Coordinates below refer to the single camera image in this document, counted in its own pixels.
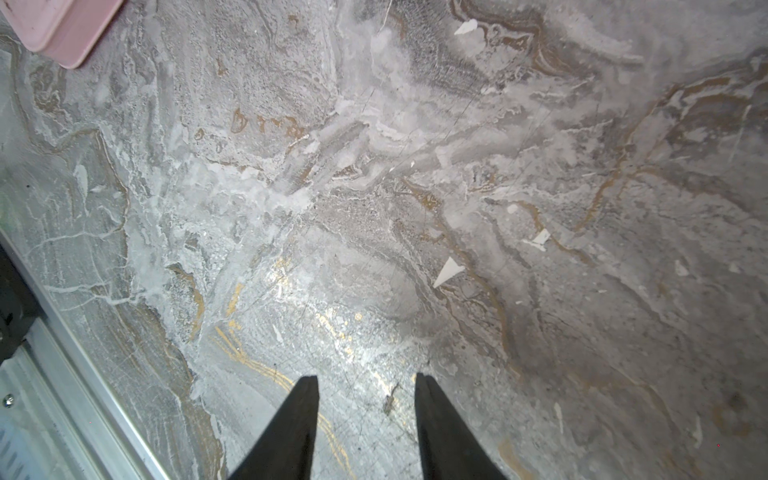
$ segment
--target metal frame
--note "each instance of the metal frame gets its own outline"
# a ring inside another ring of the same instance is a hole
[[[68,415],[74,422],[78,441],[84,443],[91,459],[100,465],[97,468],[101,471],[99,476],[169,480],[110,386],[58,314],[48,292],[40,287],[41,284],[2,230],[0,247],[45,312],[45,316],[38,318],[30,328],[27,345],[6,362],[19,357],[19,360],[38,370],[49,391],[63,407],[65,416]],[[22,377],[18,381],[24,382],[25,379]],[[78,425],[79,422],[94,422],[88,420],[88,416],[96,419],[98,428],[86,429]]]

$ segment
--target gray marble tile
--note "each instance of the gray marble tile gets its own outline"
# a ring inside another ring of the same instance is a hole
[[[0,228],[171,477],[317,374],[314,477],[420,478],[417,371],[510,478],[768,468],[760,2],[211,3],[0,32]]]

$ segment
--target pink lid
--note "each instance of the pink lid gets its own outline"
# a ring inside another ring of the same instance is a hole
[[[40,51],[48,45],[73,1],[0,0],[0,12],[28,50]]]

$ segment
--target pink container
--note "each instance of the pink container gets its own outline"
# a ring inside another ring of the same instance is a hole
[[[88,56],[123,0],[0,0],[19,40],[64,68]]]

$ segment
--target marble floor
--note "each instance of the marble floor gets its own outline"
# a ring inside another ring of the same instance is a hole
[[[171,478],[306,374],[314,478],[421,478],[417,371],[510,479],[768,468],[764,2],[128,0],[0,72],[0,228]]]

